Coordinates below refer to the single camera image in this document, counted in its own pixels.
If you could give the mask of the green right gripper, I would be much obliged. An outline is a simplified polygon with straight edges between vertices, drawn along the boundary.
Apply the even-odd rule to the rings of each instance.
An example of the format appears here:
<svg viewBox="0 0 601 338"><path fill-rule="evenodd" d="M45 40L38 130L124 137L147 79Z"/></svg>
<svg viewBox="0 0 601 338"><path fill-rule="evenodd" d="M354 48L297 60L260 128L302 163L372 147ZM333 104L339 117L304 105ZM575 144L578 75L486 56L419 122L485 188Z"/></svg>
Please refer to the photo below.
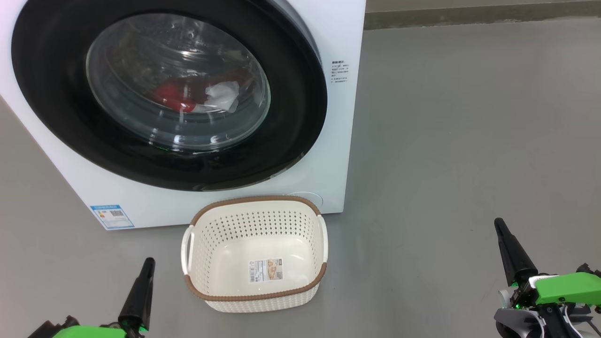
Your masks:
<svg viewBox="0 0 601 338"><path fill-rule="evenodd" d="M575 272L537 276L538 269L502 218L494 220L494 229L507 284L518 286L511 296L511 308L564 303L600 306L600 274Z"/></svg>

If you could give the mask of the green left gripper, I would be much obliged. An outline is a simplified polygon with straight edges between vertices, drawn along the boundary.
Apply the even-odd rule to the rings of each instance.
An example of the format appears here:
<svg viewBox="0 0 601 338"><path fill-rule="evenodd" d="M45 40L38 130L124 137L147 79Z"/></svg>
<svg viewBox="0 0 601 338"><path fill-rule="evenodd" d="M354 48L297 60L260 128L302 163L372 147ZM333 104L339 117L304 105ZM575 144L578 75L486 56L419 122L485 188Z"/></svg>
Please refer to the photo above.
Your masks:
<svg viewBox="0 0 601 338"><path fill-rule="evenodd" d="M126 338L126 331L148 331L152 312L153 278L156 261L145 259L119 314L120 327L75 325L57 332L53 338Z"/></svg>

